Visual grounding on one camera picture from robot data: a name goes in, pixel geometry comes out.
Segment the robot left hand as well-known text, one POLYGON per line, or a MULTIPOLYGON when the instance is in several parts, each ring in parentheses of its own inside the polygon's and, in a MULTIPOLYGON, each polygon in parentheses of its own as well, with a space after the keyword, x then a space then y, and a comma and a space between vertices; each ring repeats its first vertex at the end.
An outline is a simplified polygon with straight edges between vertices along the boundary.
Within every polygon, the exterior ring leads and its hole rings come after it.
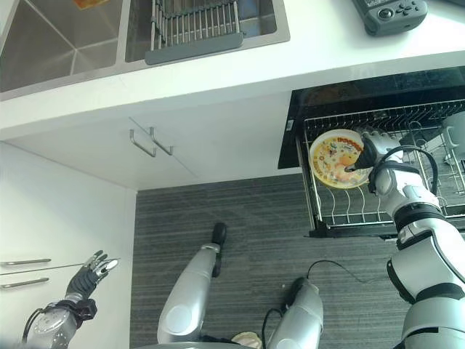
POLYGON ((95 252, 72 277, 65 296, 77 295, 81 300, 89 299, 98 283, 117 265, 118 259, 108 259, 102 250, 95 252))

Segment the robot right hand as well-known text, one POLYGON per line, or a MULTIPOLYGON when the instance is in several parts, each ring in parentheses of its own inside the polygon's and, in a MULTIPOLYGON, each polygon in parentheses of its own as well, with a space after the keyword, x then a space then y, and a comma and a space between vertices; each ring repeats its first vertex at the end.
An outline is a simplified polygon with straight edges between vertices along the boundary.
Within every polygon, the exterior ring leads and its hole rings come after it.
POLYGON ((383 156, 400 146, 400 142, 395 136, 381 129, 357 127, 355 131, 363 141, 363 150, 356 162, 344 169, 345 172, 354 172, 359 169, 374 167, 380 162, 383 156))

